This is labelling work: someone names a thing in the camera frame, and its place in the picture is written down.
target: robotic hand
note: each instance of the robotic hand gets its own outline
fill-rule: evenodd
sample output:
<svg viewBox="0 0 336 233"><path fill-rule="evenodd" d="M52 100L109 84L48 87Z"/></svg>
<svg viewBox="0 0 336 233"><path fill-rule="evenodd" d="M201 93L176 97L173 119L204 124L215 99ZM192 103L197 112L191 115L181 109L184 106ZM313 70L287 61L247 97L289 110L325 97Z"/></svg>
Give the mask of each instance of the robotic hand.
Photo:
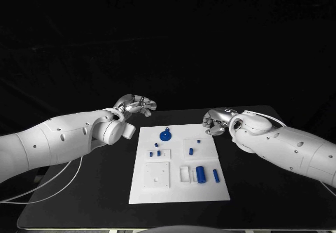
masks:
<svg viewBox="0 0 336 233"><path fill-rule="evenodd" d="M0 137L0 183L42 166L67 163L120 137L130 139L136 127L126 120L133 113L156 110L156 102L124 95L113 108L58 116L31 129Z"/></svg>
<svg viewBox="0 0 336 233"><path fill-rule="evenodd" d="M277 128L267 118L276 120ZM204 117L207 134L221 135L228 128L233 142L283 169L336 187L336 144L287 127L276 118L230 108L214 108Z"/></svg>

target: blue object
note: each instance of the blue object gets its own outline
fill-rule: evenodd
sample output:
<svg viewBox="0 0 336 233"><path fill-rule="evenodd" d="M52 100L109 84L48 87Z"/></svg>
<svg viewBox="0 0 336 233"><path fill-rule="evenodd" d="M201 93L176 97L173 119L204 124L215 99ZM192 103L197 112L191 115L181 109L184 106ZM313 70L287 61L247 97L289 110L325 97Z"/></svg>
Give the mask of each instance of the blue object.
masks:
<svg viewBox="0 0 336 233"><path fill-rule="evenodd" d="M218 177L217 169L214 169L212 171L214 171L214 175L215 175L215 181L217 181L217 183L220 183L220 177Z"/></svg>
<svg viewBox="0 0 336 233"><path fill-rule="evenodd" d="M163 141L169 141L172 139L172 133L169 132L169 127L166 127L166 130L160 133L160 139Z"/></svg>
<svg viewBox="0 0 336 233"><path fill-rule="evenodd" d="M199 183L205 183L207 179L205 179L205 168L202 166L197 167L197 174L198 174L198 182Z"/></svg>

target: white platform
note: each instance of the white platform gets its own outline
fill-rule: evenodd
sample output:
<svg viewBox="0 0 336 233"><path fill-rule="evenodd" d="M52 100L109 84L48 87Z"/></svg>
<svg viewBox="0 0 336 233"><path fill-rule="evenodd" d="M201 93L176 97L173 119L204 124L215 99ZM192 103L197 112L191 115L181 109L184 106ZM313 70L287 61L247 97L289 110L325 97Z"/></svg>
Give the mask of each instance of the white platform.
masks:
<svg viewBox="0 0 336 233"><path fill-rule="evenodd" d="M159 138L166 127L172 133L168 142ZM205 131L202 124L140 128L130 204L230 200L215 142ZM198 166L205 168L205 183L197 182ZM214 169L220 183L215 182Z"/></svg>

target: black table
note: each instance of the black table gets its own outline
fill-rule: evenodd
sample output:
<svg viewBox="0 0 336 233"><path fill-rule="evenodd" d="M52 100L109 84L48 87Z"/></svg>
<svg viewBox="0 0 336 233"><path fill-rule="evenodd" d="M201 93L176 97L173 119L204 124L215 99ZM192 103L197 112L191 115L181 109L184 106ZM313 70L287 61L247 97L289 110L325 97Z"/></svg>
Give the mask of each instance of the black table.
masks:
<svg viewBox="0 0 336 233"><path fill-rule="evenodd" d="M280 118L270 106L233 107ZM147 229L198 225L222 229L336 229L336 198L319 181L280 169L256 154L244 152L230 133L215 136L217 151L231 201L129 204L140 127L202 123L209 109L135 114L133 139L97 148L84 156L80 174L68 188L49 200L26 206L18 221L25 229ZM75 160L64 174L32 196L36 201L70 182ZM52 166L48 181L65 165Z"/></svg>

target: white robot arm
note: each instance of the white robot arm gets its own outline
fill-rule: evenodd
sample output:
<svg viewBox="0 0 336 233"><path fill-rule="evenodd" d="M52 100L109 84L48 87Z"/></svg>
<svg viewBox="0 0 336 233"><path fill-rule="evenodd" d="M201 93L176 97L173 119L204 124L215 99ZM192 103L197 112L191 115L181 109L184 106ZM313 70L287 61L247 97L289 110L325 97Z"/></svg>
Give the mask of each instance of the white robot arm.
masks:
<svg viewBox="0 0 336 233"><path fill-rule="evenodd" d="M204 126L215 125L207 133L221 135L228 128L233 141L246 152L336 187L336 144L283 123L277 128L261 115L215 108L204 117Z"/></svg>
<svg viewBox="0 0 336 233"><path fill-rule="evenodd" d="M113 108L58 116L31 129L0 137L0 183L38 167L67 163L120 137L130 139L136 127L132 114L149 117L156 102L127 94Z"/></svg>

